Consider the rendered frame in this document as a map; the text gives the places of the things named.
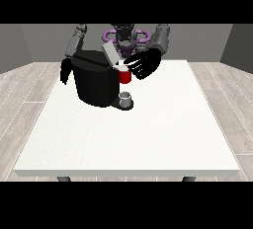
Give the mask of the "black coffee machine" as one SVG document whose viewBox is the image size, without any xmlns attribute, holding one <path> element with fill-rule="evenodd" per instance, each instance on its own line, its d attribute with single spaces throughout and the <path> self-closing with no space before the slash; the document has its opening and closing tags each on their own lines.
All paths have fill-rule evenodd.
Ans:
<svg viewBox="0 0 253 229">
<path fill-rule="evenodd" d="M 103 51 L 77 50 L 71 64 L 81 101 L 93 107 L 112 106 L 122 111 L 133 108 L 133 101 L 125 108 L 120 104 L 118 71 L 110 65 Z"/>
</svg>

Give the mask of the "pale grey machine lid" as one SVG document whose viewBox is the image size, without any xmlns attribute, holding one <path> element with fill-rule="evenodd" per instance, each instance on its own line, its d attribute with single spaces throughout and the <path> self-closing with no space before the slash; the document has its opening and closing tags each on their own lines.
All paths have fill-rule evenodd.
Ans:
<svg viewBox="0 0 253 229">
<path fill-rule="evenodd" d="M 104 43 L 102 45 L 102 49 L 112 66 L 115 66 L 121 60 L 118 52 L 115 49 L 115 46 L 111 41 Z"/>
</svg>

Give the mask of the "red pod holder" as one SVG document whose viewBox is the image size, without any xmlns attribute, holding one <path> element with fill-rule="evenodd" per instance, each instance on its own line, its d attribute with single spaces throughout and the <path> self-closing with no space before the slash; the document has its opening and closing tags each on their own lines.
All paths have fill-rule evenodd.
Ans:
<svg viewBox="0 0 253 229">
<path fill-rule="evenodd" d="M 119 72 L 119 82 L 122 84 L 127 84 L 131 81 L 131 73 L 129 71 Z"/>
</svg>

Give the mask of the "small grey cup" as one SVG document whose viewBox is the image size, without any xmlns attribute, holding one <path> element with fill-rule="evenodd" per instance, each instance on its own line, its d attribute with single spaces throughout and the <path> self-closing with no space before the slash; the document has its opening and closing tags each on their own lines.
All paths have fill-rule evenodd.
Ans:
<svg viewBox="0 0 253 229">
<path fill-rule="evenodd" d="M 120 98 L 120 106 L 123 108 L 127 108 L 131 104 L 131 95 L 129 92 L 121 92 L 119 94 Z"/>
</svg>

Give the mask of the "grey trunk with purple rings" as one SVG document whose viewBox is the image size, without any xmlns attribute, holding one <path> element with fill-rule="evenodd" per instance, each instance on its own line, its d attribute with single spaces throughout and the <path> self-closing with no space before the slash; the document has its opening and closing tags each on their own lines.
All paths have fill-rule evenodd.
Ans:
<svg viewBox="0 0 253 229">
<path fill-rule="evenodd" d="M 151 38 L 148 31 L 137 30 L 134 24 L 113 24 L 113 27 L 103 33 L 102 40 L 111 41 L 122 58 L 129 58 L 146 50 Z"/>
</svg>

